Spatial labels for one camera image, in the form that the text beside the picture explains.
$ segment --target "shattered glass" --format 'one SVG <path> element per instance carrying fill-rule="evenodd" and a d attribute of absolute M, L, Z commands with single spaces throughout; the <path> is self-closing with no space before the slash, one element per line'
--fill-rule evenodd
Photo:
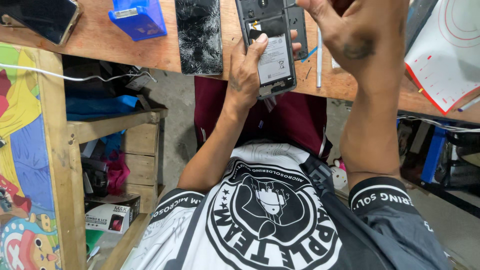
<path fill-rule="evenodd" d="M 175 0 L 175 9 L 182 73 L 221 74 L 219 0 Z"/>

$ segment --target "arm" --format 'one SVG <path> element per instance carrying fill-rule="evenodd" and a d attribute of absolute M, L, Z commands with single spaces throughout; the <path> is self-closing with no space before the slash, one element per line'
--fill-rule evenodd
<path fill-rule="evenodd" d="M 356 0 L 341 17 L 327 0 L 297 4 L 316 20 L 332 56 L 359 84 L 340 139 L 349 189 L 375 176 L 399 179 L 396 113 L 408 1 Z"/>
<path fill-rule="evenodd" d="M 215 129 L 183 169 L 177 187 L 207 192 L 220 181 L 247 115 L 224 104 Z"/>
<path fill-rule="evenodd" d="M 230 75 L 222 112 L 210 137 L 183 169 L 177 187 L 207 192 L 220 180 L 240 136 L 248 111 L 257 102 L 257 65 L 268 44 L 262 34 L 245 51 L 243 40 L 232 50 Z"/>

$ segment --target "charging cable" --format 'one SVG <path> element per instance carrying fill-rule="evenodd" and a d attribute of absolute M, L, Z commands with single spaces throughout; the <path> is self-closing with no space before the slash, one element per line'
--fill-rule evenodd
<path fill-rule="evenodd" d="M 120 77 L 123 77 L 123 76 L 142 76 L 143 74 L 147 74 L 148 76 L 150 76 L 150 78 L 152 78 L 152 80 L 154 82 L 158 82 L 157 79 L 155 79 L 150 73 L 148 73 L 147 71 L 143 71 L 142 73 L 140 74 L 124 74 L 124 75 L 120 75 L 120 76 L 115 76 L 115 77 L 111 77 L 110 79 L 104 79 L 98 75 L 93 75 L 93 76 L 90 76 L 90 77 L 87 77 L 87 78 L 70 78 L 70 77 L 66 77 L 66 76 L 63 76 L 63 75 L 59 75 L 59 74 L 56 74 L 56 73 L 52 73 L 52 72 L 49 72 L 49 71 L 45 71 L 45 70 L 41 70 L 41 69 L 38 69 L 38 68 L 33 68 L 33 67 L 22 67 L 22 66 L 15 66 L 15 65 L 7 65 L 7 64 L 2 64 L 0 63 L 0 67 L 6 67 L 6 68 L 16 68 L 16 69 L 24 69 L 24 70 L 30 70 L 30 71 L 36 71 L 36 72 L 40 72 L 40 73 L 45 73 L 45 74 L 49 74 L 49 75 L 52 75 L 52 76 L 55 76 L 55 77 L 59 77 L 59 78 L 62 78 L 62 79 L 65 79 L 65 80 L 70 80 L 70 81 L 76 81 L 76 82 L 82 82 L 82 81 L 88 81 L 88 80 L 91 80 L 91 79 L 94 79 L 94 78 L 99 78 L 100 80 L 104 81 L 104 82 L 109 82 L 113 79 L 118 79 Z"/>
<path fill-rule="evenodd" d="M 472 133 L 480 133 L 480 128 L 465 128 L 465 127 L 458 127 L 458 126 L 447 126 L 442 123 L 439 123 L 434 120 L 430 119 L 425 119 L 417 116 L 408 116 L 408 115 L 400 115 L 397 117 L 397 119 L 407 119 L 407 120 L 421 120 L 424 122 L 427 122 L 429 124 L 432 124 L 434 126 L 438 126 L 439 128 L 443 128 L 445 130 L 451 131 L 451 132 L 457 132 L 457 133 L 467 133 L 467 132 L 472 132 Z"/>

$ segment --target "man's right hand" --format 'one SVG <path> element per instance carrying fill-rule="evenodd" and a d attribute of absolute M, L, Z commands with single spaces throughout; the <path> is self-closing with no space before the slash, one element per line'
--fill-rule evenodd
<path fill-rule="evenodd" d="M 355 0 L 341 17 L 327 0 L 296 3 L 317 22 L 330 53 L 360 87 L 400 85 L 408 0 Z"/>

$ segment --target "hand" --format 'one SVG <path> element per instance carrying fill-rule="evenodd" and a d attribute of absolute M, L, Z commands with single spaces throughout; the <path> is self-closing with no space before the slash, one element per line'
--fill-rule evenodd
<path fill-rule="evenodd" d="M 290 31 L 292 40 L 297 37 L 296 30 Z M 266 34 L 261 34 L 257 40 L 245 51 L 243 39 L 233 48 L 230 56 L 230 75 L 225 97 L 224 108 L 235 109 L 236 113 L 248 114 L 251 107 L 257 102 L 260 88 L 258 76 L 258 60 L 268 45 Z M 292 43 L 294 57 L 301 49 L 300 43 Z"/>
<path fill-rule="evenodd" d="M 340 17 L 327 0 L 297 0 L 317 22 L 332 56 L 363 89 L 399 87 L 408 0 L 355 0 Z M 348 0 L 333 0 L 342 13 Z"/>

